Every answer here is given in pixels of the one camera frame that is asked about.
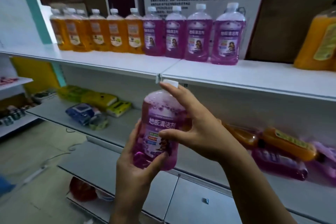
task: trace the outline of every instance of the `white bottle cap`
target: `white bottle cap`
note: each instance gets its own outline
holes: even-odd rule
[[[74,14],[76,12],[76,9],[75,8],[68,8],[68,11],[72,14]]]
[[[170,85],[172,85],[172,86],[174,86],[174,87],[176,87],[176,88],[179,86],[179,82],[177,82],[177,81],[164,79],[163,82],[164,82],[164,83],[169,83]]]
[[[173,5],[173,11],[182,11],[181,7],[179,5]]]
[[[60,11],[58,9],[51,9],[52,14],[59,14]]]
[[[235,10],[237,10],[238,7],[239,7],[239,3],[228,3],[227,4],[227,8],[229,8],[229,9],[235,9]]]
[[[196,10],[205,10],[207,9],[206,4],[196,4]]]
[[[147,10],[149,12],[156,12],[156,7],[155,6],[149,6]]]
[[[78,13],[78,14],[85,14],[85,11],[82,10],[82,9],[77,9],[77,13]]]

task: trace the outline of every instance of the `floor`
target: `floor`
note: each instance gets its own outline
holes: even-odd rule
[[[89,220],[89,214],[65,199],[72,176],[57,163],[66,155],[50,160],[43,173],[21,186],[46,159],[69,152],[69,146],[85,140],[80,133],[68,133],[63,126],[42,121],[0,142],[0,173],[17,184],[0,198],[1,223],[83,224]],[[141,223],[153,222],[141,216]]]

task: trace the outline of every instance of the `orange bottle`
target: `orange bottle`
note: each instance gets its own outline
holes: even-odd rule
[[[72,50],[64,16],[61,15],[58,9],[52,9],[51,12],[50,22],[55,33],[58,48],[62,51]]]
[[[223,126],[233,135],[234,138],[238,140],[243,146],[247,148],[254,148],[258,146],[259,138],[254,133],[251,133],[245,129],[236,128],[228,124],[223,124]]]
[[[131,14],[126,18],[128,31],[128,52],[135,54],[144,54],[142,48],[145,45],[144,28],[142,26],[142,17],[137,8],[131,8]]]
[[[77,15],[81,17],[81,19],[83,20],[83,23],[85,25],[86,28],[86,37],[87,40],[89,41],[90,44],[90,50],[94,50],[94,46],[93,46],[93,39],[92,39],[92,30],[91,30],[91,23],[89,20],[89,17],[87,17],[86,13],[84,10],[78,9],[76,10]]]
[[[86,27],[80,16],[75,14],[74,8],[64,10],[66,28],[72,49],[75,52],[89,52],[90,43],[87,39]]]
[[[313,19],[305,42],[294,61],[294,67],[309,70],[331,70],[336,62],[336,6]]]
[[[128,32],[126,21],[118,15],[118,9],[111,9],[106,19],[110,30],[110,50],[112,52],[128,52]]]
[[[107,20],[99,15],[98,9],[92,9],[90,16],[93,45],[96,51],[108,52],[110,50],[110,31]]]
[[[270,145],[287,151],[303,161],[311,161],[317,155],[315,146],[310,143],[291,137],[275,128],[267,128],[262,134],[262,139]]]

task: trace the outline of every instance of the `human hand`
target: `human hand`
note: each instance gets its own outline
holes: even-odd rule
[[[178,100],[192,119],[192,127],[188,132],[165,129],[160,131],[160,137],[183,144],[217,162],[242,147],[189,90],[163,82],[160,82],[160,86]]]
[[[135,125],[117,160],[115,205],[111,215],[111,223],[138,223],[139,214],[148,196],[151,182],[168,156],[167,153],[162,153],[145,169],[133,165],[132,149],[137,140],[140,122],[141,120]]]

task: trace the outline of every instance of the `finger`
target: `finger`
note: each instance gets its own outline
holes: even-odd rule
[[[123,149],[123,151],[121,152],[121,154],[129,154],[132,152],[133,146],[137,140],[137,134],[138,131],[140,129],[140,124],[141,124],[141,119],[138,120],[138,122],[136,123],[134,129],[132,130],[131,134],[129,135],[129,139]]]
[[[159,136],[163,139],[171,140],[189,147],[192,141],[192,133],[184,132],[177,129],[164,129],[159,132]]]
[[[168,157],[168,153],[164,152],[157,156],[152,163],[144,170],[145,175],[149,177],[150,181],[152,181],[155,176],[160,172],[161,167],[163,166],[165,160]]]
[[[169,83],[160,82],[160,86],[177,99],[177,101],[187,110],[191,118],[195,118],[196,115],[206,109],[190,90],[187,90],[181,85],[176,88]]]

